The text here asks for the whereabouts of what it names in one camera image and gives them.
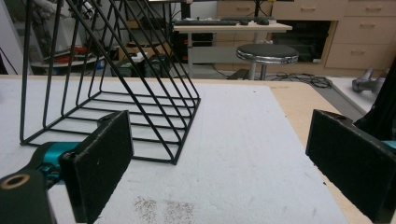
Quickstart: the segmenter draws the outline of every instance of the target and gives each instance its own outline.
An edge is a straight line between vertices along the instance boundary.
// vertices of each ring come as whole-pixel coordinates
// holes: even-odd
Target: drawer handle
[[[301,7],[301,11],[315,11],[316,7]]]
[[[238,10],[238,11],[248,11],[248,10],[250,10],[250,7],[237,7],[236,10]]]
[[[366,52],[366,50],[364,50],[364,49],[353,49],[350,51],[351,54],[355,54],[355,55],[357,55],[357,54],[362,55],[365,52]]]
[[[367,11],[380,11],[382,7],[366,7]]]
[[[366,22],[362,22],[361,23],[361,28],[374,28],[375,27],[375,23],[366,23]]]

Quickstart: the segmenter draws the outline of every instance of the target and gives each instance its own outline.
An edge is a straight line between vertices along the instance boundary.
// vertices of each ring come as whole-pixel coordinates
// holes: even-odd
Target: black stool seat
[[[247,44],[237,48],[236,56],[245,61],[266,64],[297,63],[298,51],[284,45]]]

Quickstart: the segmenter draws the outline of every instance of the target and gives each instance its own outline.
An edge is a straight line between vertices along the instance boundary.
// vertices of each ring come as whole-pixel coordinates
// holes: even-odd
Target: chair
[[[256,63],[262,65],[260,80],[265,80],[267,64],[297,63],[298,51],[284,45],[246,44],[236,49],[236,56],[250,62],[248,79],[254,80]]]

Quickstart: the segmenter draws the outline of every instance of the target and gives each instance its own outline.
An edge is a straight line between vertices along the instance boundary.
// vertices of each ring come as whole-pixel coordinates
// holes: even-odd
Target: stool leg
[[[265,80],[265,72],[267,70],[267,64],[262,64],[262,70],[260,71],[260,80]]]
[[[254,75],[256,73],[256,64],[251,63],[250,64],[250,70],[248,70],[248,79],[249,80],[254,80]]]

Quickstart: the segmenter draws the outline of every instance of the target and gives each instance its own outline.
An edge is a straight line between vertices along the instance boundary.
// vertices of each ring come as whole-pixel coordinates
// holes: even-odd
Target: keyboard
[[[221,21],[273,21],[275,18],[274,17],[266,17],[266,16],[260,16],[260,17],[223,17],[220,20]]]
[[[235,26],[239,21],[175,21],[175,26]]]

